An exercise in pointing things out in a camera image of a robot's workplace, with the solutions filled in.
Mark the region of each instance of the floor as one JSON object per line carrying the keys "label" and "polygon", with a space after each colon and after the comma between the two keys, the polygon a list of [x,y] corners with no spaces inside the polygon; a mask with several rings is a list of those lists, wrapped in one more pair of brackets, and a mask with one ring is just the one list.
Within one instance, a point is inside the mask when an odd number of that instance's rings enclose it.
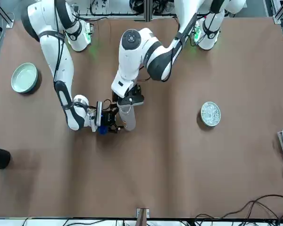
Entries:
{"label": "floor", "polygon": [[[15,20],[20,20],[21,10],[28,5],[36,2],[37,0],[0,0],[1,7],[6,12],[13,12]],[[271,3],[270,0],[247,0],[247,8],[243,8],[236,17],[265,17],[271,16]],[[6,30],[6,22],[1,20],[0,25],[3,25],[4,31]],[[4,41],[4,36],[0,41],[0,49]]]}

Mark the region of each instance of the bowl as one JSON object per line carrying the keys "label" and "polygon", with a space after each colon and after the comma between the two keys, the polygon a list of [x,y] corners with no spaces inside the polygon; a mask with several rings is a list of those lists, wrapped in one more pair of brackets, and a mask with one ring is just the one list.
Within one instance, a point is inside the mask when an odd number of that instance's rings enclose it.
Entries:
{"label": "bowl", "polygon": [[38,70],[32,63],[20,65],[11,77],[11,87],[17,93],[27,93],[34,88],[38,80]]}
{"label": "bowl", "polygon": [[205,102],[200,111],[201,120],[206,126],[214,127],[221,119],[221,112],[214,102]]}

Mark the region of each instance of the brown table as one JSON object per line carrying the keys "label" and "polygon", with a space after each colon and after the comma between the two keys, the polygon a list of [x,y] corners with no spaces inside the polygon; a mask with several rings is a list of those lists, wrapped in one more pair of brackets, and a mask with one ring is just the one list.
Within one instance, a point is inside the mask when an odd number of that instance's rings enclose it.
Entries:
{"label": "brown table", "polygon": [[[111,96],[126,29],[149,27],[165,46],[177,29],[172,19],[96,26],[88,50],[71,50],[73,96],[83,94],[92,105]],[[10,86],[23,62],[42,74],[33,95]],[[0,216],[134,217],[146,207],[153,218],[220,217],[258,196],[283,194],[276,136],[283,128],[283,35],[271,18],[226,19],[211,51],[187,45],[169,82],[141,87],[145,102],[135,108],[134,131],[71,131],[39,43],[20,23],[8,30],[0,56],[0,148],[13,162],[0,171]],[[211,130],[198,117],[206,101],[222,113]],[[283,200],[262,202],[283,213]],[[272,216],[255,207],[252,217]]]}

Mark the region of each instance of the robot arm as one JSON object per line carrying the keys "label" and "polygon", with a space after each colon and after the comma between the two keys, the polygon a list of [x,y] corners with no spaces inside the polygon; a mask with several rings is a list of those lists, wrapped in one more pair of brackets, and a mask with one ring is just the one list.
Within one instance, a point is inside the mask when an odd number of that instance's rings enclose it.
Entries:
{"label": "robot arm", "polygon": [[82,95],[76,95],[72,99],[74,65],[64,43],[64,34],[60,32],[66,31],[71,47],[75,51],[82,51],[90,44],[85,31],[89,24],[74,19],[65,0],[42,0],[34,3],[24,9],[21,19],[26,31],[40,42],[69,128],[79,130],[90,126],[93,132],[97,127],[104,132],[117,132],[120,129],[115,124],[117,106],[111,104],[109,110],[103,110],[102,102],[97,102],[97,107],[92,107]]}
{"label": "robot arm", "polygon": [[[202,49],[211,49],[219,34],[224,9],[238,12],[246,0],[212,0],[210,14],[200,24],[203,36],[197,43]],[[133,107],[143,103],[140,87],[136,84],[139,68],[143,65],[156,81],[167,81],[172,65],[192,34],[197,20],[197,11],[204,0],[174,0],[180,28],[170,46],[165,48],[151,30],[127,30],[119,45],[119,67],[111,89],[118,95],[119,114],[127,130],[135,127]]]}
{"label": "robot arm", "polygon": [[150,77],[166,81],[172,64],[186,44],[197,20],[197,11],[204,0],[175,0],[175,10],[181,24],[170,46],[165,48],[148,28],[140,31],[127,30],[119,46],[119,67],[111,85],[112,90],[121,98],[125,97],[136,83],[140,65]]}

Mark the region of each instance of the blue object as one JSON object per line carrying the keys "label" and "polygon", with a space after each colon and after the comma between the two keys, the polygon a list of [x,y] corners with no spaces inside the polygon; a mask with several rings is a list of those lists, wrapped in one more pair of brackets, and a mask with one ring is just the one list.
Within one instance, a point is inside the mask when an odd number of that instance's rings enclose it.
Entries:
{"label": "blue object", "polygon": [[105,135],[108,133],[108,126],[100,126],[98,129],[101,135]]}

